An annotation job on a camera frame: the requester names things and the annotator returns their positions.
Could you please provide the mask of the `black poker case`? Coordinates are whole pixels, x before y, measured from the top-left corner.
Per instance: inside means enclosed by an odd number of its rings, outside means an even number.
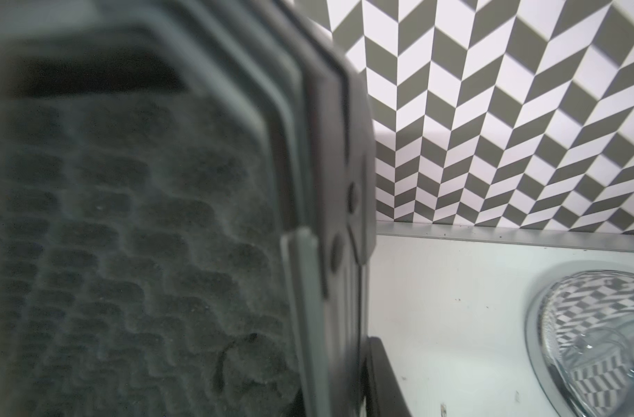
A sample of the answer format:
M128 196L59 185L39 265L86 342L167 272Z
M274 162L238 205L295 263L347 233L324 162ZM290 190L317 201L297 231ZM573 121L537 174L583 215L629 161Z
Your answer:
M292 1L0 1L0 416L360 416L365 85Z

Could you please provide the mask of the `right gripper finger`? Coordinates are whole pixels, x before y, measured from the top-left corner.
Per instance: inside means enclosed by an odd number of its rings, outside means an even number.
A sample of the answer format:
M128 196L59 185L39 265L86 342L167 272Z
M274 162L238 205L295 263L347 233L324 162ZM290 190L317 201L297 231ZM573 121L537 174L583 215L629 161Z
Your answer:
M368 339L365 358L365 409L370 417L412 416L379 337Z

